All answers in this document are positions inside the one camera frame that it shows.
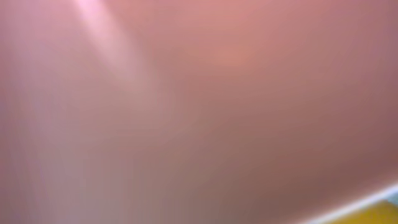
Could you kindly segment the pink cup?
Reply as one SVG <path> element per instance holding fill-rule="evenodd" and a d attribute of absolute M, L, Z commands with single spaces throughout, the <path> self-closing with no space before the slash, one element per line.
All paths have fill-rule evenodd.
<path fill-rule="evenodd" d="M 2 223 L 303 223 L 397 184 L 396 1 L 2 1 Z"/>

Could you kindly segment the yellow bowl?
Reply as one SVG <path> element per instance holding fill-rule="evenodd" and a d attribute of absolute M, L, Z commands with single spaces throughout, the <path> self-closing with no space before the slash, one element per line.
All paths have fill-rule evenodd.
<path fill-rule="evenodd" d="M 382 201 L 339 218 L 330 224 L 397 224 L 397 206 Z"/>

